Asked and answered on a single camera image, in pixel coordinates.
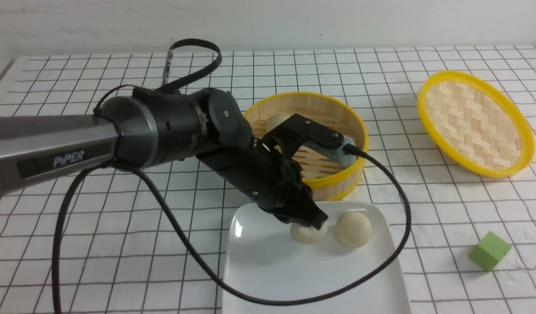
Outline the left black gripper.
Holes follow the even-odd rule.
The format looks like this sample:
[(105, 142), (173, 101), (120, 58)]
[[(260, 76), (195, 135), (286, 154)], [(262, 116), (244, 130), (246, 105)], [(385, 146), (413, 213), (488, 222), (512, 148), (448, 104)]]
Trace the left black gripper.
[(246, 147), (217, 146), (200, 153), (198, 159), (283, 223), (320, 230), (328, 220), (301, 183), (298, 169), (259, 140)]

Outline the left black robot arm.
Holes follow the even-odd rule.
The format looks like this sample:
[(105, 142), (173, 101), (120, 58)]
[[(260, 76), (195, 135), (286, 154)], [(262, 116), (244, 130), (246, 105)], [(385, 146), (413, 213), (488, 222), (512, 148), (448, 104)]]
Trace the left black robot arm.
[(0, 117), (0, 199), (95, 167), (125, 171), (196, 157), (283, 223), (319, 229), (327, 215), (290, 158), (254, 137), (232, 95), (135, 88), (93, 115)]

